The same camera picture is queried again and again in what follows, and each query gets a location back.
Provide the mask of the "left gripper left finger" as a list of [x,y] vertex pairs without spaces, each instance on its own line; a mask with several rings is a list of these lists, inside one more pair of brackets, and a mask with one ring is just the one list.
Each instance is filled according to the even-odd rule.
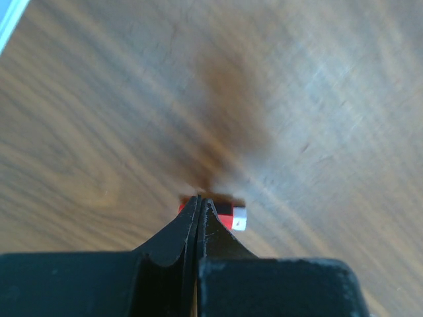
[[2,316],[189,316],[202,198],[132,251],[1,255]]

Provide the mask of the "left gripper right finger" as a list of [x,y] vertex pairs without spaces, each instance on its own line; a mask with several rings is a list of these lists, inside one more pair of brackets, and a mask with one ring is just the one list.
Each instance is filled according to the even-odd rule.
[[207,199],[197,241],[199,316],[369,316],[355,273],[331,258],[259,258]]

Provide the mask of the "red pen cap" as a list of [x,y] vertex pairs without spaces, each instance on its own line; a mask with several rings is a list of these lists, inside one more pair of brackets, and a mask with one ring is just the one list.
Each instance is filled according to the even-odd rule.
[[238,232],[246,231],[248,215],[243,199],[213,193],[203,193],[202,198],[213,201],[217,218],[226,229]]

